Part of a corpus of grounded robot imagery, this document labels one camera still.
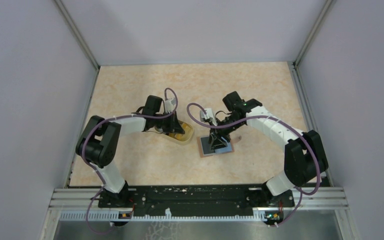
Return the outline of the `beige oval card tray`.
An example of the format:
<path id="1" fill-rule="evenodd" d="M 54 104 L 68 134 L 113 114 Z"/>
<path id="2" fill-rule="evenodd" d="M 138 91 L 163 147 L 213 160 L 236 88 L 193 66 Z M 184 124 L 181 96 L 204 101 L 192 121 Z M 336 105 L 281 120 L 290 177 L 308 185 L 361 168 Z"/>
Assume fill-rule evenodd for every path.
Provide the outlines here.
<path id="1" fill-rule="evenodd" d="M 191 142 L 191 140 L 195 134 L 195 130 L 194 130 L 193 126 L 187 122 L 180 121 L 179 123 L 180 123 L 182 129 L 184 130 L 183 134 L 181 134 L 181 133 L 168 133 L 168 134 L 163 134 L 162 137 L 168 141 L 175 143 L 175 144 L 179 144 L 182 146 L 187 145 L 188 143 Z"/>

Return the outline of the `brown leather card holder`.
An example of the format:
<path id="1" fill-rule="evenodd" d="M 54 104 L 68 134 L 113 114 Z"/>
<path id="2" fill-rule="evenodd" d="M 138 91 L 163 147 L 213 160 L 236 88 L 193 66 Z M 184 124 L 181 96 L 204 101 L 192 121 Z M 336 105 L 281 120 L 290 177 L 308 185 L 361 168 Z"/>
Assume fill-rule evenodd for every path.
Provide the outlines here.
<path id="1" fill-rule="evenodd" d="M 221 144 L 212 146 L 210 143 L 210 137 L 208 135 L 198 136 L 196 138 L 198 152 L 201 158 L 233 153 L 235 151 L 234 144 L 237 144 L 241 140 L 242 136 L 239 135 L 233 137 L 226 145 Z"/>

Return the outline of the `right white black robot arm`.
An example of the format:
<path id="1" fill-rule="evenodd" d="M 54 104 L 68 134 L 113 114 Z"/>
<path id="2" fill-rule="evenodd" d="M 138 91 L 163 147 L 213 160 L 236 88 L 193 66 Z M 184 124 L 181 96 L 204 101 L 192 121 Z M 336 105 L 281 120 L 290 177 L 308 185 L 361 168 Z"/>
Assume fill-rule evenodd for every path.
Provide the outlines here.
<path id="1" fill-rule="evenodd" d="M 314 131 L 294 128 L 271 114 L 263 104 L 252 98 L 242 99 L 236 91 L 223 98 L 229 115 L 216 118 L 212 109 L 200 111 L 201 121 L 209 123 L 209 146 L 220 150 L 231 142 L 230 134 L 242 126 L 262 132 L 284 153 L 283 170 L 264 183 L 261 199 L 267 206 L 275 206 L 284 192 L 302 187 L 316 180 L 315 191 L 322 183 L 321 174 L 328 168 L 320 135 Z"/>

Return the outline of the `black credit card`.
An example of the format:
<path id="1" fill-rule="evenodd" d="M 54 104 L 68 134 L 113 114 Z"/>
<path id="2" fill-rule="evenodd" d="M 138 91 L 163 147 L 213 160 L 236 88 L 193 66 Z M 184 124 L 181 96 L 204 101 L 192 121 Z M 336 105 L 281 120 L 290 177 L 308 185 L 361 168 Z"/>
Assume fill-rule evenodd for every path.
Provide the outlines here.
<path id="1" fill-rule="evenodd" d="M 199 139 L 200 143 L 200 151 L 202 156 L 210 156 L 215 153 L 213 149 L 211 149 L 211 145 L 209 143 L 209 137 L 208 136 L 203 136 Z"/>

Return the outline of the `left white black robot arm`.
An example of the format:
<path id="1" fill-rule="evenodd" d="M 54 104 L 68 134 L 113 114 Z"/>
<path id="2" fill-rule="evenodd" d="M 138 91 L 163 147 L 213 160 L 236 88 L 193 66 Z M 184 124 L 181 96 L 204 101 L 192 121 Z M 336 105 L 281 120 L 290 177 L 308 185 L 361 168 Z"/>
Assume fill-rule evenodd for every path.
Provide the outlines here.
<path id="1" fill-rule="evenodd" d="M 177 117 L 178 98 L 149 95 L 143 106 L 112 118 L 92 116 L 76 144 L 75 153 L 91 167 L 103 183 L 103 193 L 118 207 L 129 203 L 127 181 L 114 163 L 120 137 L 155 130 L 164 136 L 185 134 Z"/>

